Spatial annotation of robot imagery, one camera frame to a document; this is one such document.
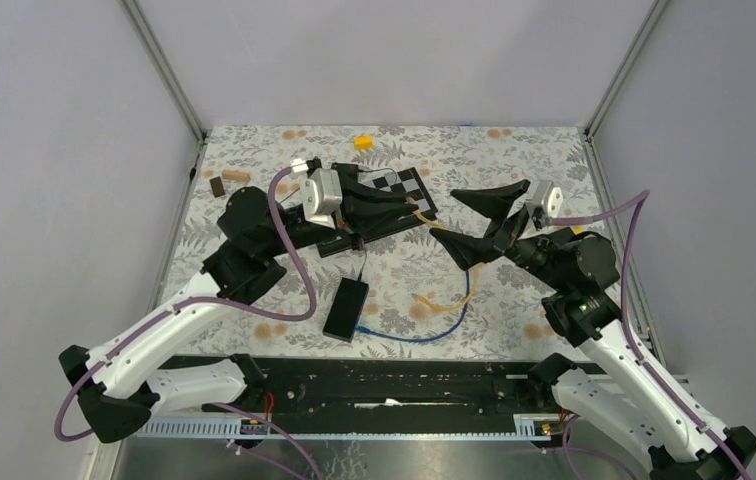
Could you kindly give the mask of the small black network switch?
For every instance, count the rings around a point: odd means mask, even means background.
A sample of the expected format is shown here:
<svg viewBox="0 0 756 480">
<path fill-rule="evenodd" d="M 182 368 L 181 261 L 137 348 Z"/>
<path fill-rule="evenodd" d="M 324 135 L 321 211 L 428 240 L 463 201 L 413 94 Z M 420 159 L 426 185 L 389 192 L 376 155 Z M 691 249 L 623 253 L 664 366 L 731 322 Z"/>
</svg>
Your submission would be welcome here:
<svg viewBox="0 0 756 480">
<path fill-rule="evenodd" d="M 322 334 L 350 343 L 358 327 L 368 292 L 367 283 L 343 278 L 335 292 Z"/>
</svg>

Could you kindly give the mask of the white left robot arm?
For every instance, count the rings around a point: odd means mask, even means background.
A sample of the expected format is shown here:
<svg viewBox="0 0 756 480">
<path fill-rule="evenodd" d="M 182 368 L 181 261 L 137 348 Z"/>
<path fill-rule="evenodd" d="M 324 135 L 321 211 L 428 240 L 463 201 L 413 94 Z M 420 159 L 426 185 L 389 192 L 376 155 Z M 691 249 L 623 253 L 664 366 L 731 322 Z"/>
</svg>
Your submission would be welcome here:
<svg viewBox="0 0 756 480">
<path fill-rule="evenodd" d="M 412 214 L 406 195 L 360 183 L 350 165 L 325 168 L 296 159 L 273 182 L 299 181 L 302 201 L 285 208 L 274 186 L 234 192 L 218 219 L 224 243 L 172 297 L 104 344 L 73 345 L 59 356 L 87 431 L 105 444 L 140 430 L 153 415 L 206 404 L 234 404 L 250 411 L 263 401 L 264 376 L 247 354 L 215 363 L 168 370 L 165 363 L 191 340 L 233 310 L 257 314 L 257 301 L 284 276 L 287 255 L 305 283 L 307 309 L 289 322 L 310 318 L 318 306 L 314 285 L 298 256 L 300 248 L 352 235 Z"/>
</svg>

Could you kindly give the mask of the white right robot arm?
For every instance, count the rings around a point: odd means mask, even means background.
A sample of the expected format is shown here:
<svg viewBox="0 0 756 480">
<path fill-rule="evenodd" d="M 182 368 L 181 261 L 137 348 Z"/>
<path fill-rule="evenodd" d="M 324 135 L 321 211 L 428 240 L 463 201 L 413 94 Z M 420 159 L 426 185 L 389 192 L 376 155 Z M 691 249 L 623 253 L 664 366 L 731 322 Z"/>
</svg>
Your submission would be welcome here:
<svg viewBox="0 0 756 480">
<path fill-rule="evenodd" d="M 635 334 L 625 297 L 629 256 L 592 230 L 595 216 L 563 217 L 561 190 L 550 181 L 455 189 L 452 196 L 488 222 L 475 238 L 446 229 L 433 237 L 463 270 L 504 258 L 551 289 L 542 300 L 555 333 L 602 368 L 619 388 L 599 388 L 568 358 L 538 363 L 527 386 L 529 402 L 558 406 L 630 453 L 654 479 L 745 479 L 756 436 L 731 427 L 702 406 Z"/>
</svg>

